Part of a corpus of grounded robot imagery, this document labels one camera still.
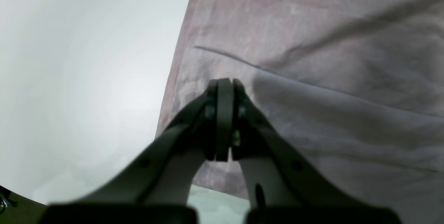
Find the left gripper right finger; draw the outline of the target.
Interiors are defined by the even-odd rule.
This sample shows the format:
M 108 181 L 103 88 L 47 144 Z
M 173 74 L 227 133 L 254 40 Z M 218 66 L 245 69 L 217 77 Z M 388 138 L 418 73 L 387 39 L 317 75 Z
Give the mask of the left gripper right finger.
M 400 224 L 398 215 L 346 194 L 271 126 L 242 83 L 233 80 L 232 156 L 239 161 L 251 210 L 246 224 Z

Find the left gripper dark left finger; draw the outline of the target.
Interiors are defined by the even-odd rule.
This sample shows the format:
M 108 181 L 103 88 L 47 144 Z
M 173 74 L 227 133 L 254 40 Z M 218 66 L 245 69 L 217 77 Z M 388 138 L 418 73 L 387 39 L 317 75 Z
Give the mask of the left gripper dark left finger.
M 50 205 L 40 224 L 197 224 L 187 206 L 193 178 L 217 156 L 216 80 L 142 153 L 100 189 Z

